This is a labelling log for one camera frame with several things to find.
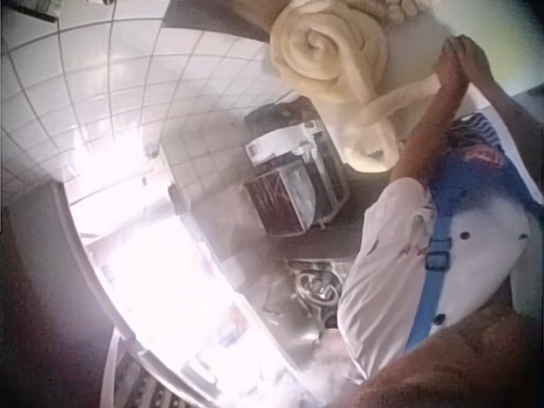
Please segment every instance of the white chef jacket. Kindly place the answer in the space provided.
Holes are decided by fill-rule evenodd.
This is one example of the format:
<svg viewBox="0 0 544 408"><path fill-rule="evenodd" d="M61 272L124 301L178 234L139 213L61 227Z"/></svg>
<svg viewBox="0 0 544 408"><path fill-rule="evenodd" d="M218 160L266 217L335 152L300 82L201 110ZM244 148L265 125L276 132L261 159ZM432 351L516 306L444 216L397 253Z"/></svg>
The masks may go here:
<svg viewBox="0 0 544 408"><path fill-rule="evenodd" d="M434 217L430 194L413 178L394 181L365 213L360 252L338 305L338 327L365 379L405 352ZM517 202L498 195L456 214L450 269L431 335L489 300L537 228Z"/></svg>

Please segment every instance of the dough rope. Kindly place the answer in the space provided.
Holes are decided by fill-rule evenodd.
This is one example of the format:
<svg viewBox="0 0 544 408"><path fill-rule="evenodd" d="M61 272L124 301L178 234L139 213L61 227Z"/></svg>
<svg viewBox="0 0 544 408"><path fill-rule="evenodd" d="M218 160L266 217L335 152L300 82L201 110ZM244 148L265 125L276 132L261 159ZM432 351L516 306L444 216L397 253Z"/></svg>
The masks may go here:
<svg viewBox="0 0 544 408"><path fill-rule="evenodd" d="M378 97L388 57L382 27L368 14L338 0L294 0L270 34L272 61L299 93L329 104L359 104L340 136L343 159L355 170L380 173L399 159L394 126L388 119L410 102L438 91L435 75ZM377 138L382 157L368 156L362 138Z"/></svg>

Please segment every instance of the sleeve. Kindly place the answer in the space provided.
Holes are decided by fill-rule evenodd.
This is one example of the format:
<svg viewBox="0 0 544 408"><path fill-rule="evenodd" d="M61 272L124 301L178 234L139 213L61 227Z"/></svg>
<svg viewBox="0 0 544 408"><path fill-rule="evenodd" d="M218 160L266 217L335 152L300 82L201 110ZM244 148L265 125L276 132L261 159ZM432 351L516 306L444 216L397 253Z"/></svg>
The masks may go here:
<svg viewBox="0 0 544 408"><path fill-rule="evenodd" d="M365 213L361 254L376 241L388 242L409 234L414 215L429 204L427 190L413 178L400 178L388 185Z"/></svg>

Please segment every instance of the chef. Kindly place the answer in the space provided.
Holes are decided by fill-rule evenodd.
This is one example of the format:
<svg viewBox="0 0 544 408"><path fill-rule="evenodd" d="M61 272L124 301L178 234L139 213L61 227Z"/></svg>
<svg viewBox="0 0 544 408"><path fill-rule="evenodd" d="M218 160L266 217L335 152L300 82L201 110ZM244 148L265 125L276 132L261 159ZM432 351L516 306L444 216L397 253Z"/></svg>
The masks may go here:
<svg viewBox="0 0 544 408"><path fill-rule="evenodd" d="M520 131L541 137L541 124L495 82L469 37L446 40L436 73L441 89L365 213L338 307L340 332L365 380L481 308L509 274L541 260L534 251L541 248L541 207L494 129L481 114L454 116L471 82L514 138Z"/></svg>

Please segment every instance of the white tiled wall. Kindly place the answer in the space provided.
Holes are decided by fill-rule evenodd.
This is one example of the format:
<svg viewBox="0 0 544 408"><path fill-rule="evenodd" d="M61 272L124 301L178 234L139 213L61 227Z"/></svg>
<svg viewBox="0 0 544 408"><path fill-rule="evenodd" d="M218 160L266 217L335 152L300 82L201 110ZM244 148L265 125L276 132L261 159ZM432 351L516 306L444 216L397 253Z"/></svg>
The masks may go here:
<svg viewBox="0 0 544 408"><path fill-rule="evenodd" d="M58 24L3 10L4 199L149 172L160 138L191 200L244 175L241 120L289 89L264 72L265 44L163 28L168 3L71 0Z"/></svg>
<svg viewBox="0 0 544 408"><path fill-rule="evenodd" d="M161 142L176 185L190 204L252 174L244 148L250 139L243 123L225 116L211 126L202 126Z"/></svg>

